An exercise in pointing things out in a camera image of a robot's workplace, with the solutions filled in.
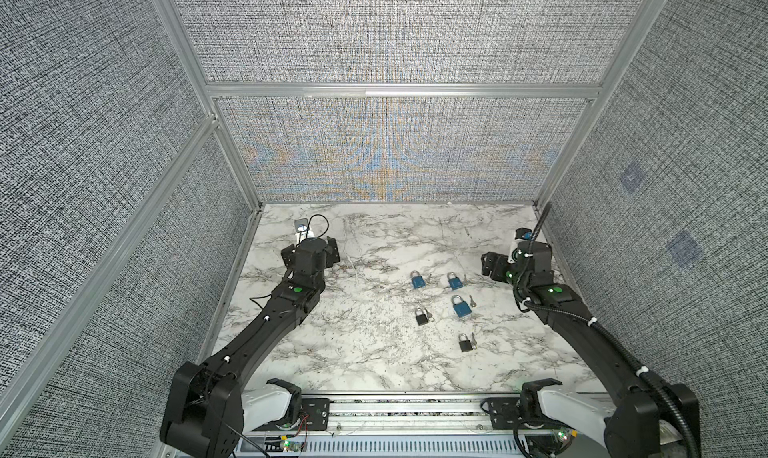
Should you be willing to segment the blue padlock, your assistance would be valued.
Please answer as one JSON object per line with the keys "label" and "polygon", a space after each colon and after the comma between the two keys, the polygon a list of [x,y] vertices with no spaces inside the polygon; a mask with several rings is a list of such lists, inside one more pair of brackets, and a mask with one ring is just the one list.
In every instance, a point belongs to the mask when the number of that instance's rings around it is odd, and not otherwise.
{"label": "blue padlock", "polygon": [[448,285],[452,290],[458,290],[464,286],[461,278],[454,272],[449,272],[446,275],[446,278],[447,278]]}
{"label": "blue padlock", "polygon": [[471,295],[466,300],[463,296],[456,294],[451,297],[451,305],[457,317],[464,319],[473,313],[476,303]]}
{"label": "blue padlock", "polygon": [[410,274],[410,280],[414,289],[420,289],[426,286],[425,279],[419,271],[412,271]]}

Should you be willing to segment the black padlock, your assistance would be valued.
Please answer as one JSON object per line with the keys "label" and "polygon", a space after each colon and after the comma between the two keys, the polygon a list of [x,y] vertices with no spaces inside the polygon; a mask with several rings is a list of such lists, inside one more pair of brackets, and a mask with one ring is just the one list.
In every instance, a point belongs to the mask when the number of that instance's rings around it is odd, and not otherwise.
{"label": "black padlock", "polygon": [[418,326],[424,326],[434,321],[432,313],[423,307],[416,308],[414,315]]}
{"label": "black padlock", "polygon": [[474,333],[460,333],[458,335],[458,344],[462,353],[471,352],[477,349],[477,341]]}

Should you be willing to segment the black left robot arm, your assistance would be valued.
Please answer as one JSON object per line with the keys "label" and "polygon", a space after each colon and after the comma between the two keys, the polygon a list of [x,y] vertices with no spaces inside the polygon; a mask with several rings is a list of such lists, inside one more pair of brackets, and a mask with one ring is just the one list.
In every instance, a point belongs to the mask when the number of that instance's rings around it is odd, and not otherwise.
{"label": "black left robot arm", "polygon": [[333,238],[306,238],[281,256],[287,274],[259,315],[216,354],[175,372],[159,431],[162,443],[191,457],[228,457],[248,431],[301,422],[299,386],[273,378],[256,390],[245,387],[318,304],[325,271],[339,263],[340,254]]}

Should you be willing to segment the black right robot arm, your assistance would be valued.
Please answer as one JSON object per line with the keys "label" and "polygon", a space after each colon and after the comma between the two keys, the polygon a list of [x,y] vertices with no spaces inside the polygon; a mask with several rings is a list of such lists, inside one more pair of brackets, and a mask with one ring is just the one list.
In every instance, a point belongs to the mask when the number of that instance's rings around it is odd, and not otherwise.
{"label": "black right robot arm", "polygon": [[604,386],[611,403],[581,397],[549,378],[523,384],[506,416],[526,457],[553,456],[555,444],[526,439],[524,428],[569,428],[602,445],[612,457],[660,457],[669,449],[662,432],[689,457],[701,454],[699,401],[684,384],[670,384],[642,364],[590,312],[570,286],[557,283],[550,245],[521,241],[509,256],[487,252],[481,273],[513,288],[519,310],[535,316],[576,351]]}

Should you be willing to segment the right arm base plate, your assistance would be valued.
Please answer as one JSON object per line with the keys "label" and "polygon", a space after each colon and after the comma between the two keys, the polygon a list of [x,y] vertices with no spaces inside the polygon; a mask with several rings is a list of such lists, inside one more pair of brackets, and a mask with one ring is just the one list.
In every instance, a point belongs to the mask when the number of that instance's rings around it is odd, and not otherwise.
{"label": "right arm base plate", "polygon": [[480,409],[488,415],[493,430],[512,430],[517,424],[529,429],[567,428],[565,423],[547,417],[535,398],[487,398]]}

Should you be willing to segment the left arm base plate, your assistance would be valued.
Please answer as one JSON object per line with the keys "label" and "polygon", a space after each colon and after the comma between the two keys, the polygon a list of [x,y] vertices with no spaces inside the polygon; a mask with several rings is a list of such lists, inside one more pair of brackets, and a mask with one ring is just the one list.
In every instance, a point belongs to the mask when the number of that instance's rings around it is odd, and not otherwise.
{"label": "left arm base plate", "polygon": [[326,431],[330,418],[331,400],[328,398],[303,398],[301,409],[295,419],[289,419],[286,423],[277,421],[269,422],[253,431],[297,434],[299,425],[307,427],[309,431]]}

